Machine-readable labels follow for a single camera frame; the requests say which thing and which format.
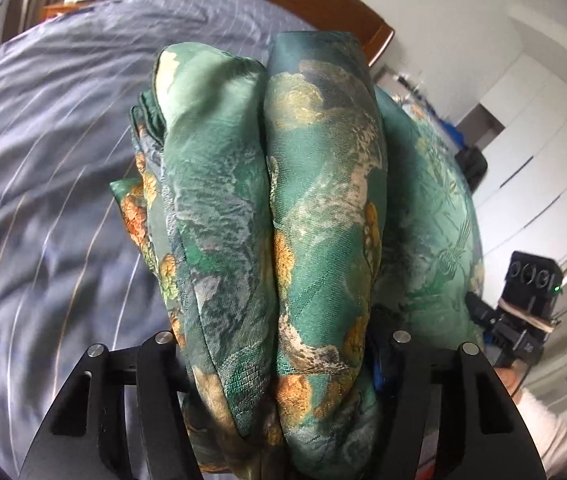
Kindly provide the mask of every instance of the folded quilt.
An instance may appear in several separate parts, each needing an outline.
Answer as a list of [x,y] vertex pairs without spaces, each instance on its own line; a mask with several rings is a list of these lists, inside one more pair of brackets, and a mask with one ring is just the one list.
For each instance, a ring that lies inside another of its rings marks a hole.
[[426,343],[476,340],[481,245],[454,159],[341,32],[280,34],[267,69],[166,47],[131,117],[140,177],[112,189],[192,383],[202,470],[359,478],[379,420],[372,305]]

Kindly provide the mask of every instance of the bed sheet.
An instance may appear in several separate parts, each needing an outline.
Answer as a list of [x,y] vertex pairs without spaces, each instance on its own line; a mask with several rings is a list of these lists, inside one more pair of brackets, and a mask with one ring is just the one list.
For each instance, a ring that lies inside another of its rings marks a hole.
[[111,0],[0,46],[0,466],[13,478],[87,346],[169,327],[108,187],[131,174],[128,110],[156,52],[199,41],[265,62],[273,34],[309,28],[264,0]]

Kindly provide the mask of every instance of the wooden nightstand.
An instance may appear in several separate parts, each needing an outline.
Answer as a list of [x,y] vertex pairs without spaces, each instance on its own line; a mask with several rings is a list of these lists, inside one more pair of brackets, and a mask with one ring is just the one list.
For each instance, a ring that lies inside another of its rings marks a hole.
[[95,3],[96,0],[85,0],[82,2],[77,2],[74,4],[52,4],[46,5],[42,7],[42,17],[41,21],[44,22],[45,20],[50,20],[51,18],[56,18],[57,16],[61,16],[62,14],[66,14],[66,12],[72,12],[73,10],[81,9],[81,7],[85,7],[87,5]]

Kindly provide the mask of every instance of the silver bolt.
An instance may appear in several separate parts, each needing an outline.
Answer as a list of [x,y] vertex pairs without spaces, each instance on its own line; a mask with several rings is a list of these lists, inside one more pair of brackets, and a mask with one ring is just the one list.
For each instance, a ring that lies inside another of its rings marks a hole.
[[104,346],[96,343],[88,348],[88,355],[90,357],[97,357],[104,353]]
[[160,345],[170,343],[172,341],[172,334],[170,332],[159,332],[155,336],[155,341]]
[[397,343],[408,343],[412,339],[410,334],[405,330],[397,330],[392,337]]
[[479,347],[474,343],[464,343],[461,349],[468,355],[477,355],[479,353]]

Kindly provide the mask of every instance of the striped bed sheet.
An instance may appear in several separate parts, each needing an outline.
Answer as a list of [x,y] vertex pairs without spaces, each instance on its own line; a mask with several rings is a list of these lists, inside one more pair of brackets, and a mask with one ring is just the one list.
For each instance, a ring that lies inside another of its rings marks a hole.
[[[84,350],[169,327],[108,184],[134,170],[128,110],[156,52],[209,43],[266,61],[309,29],[264,0],[110,0],[0,46],[0,466],[16,478]],[[135,478],[147,478],[127,396]]]

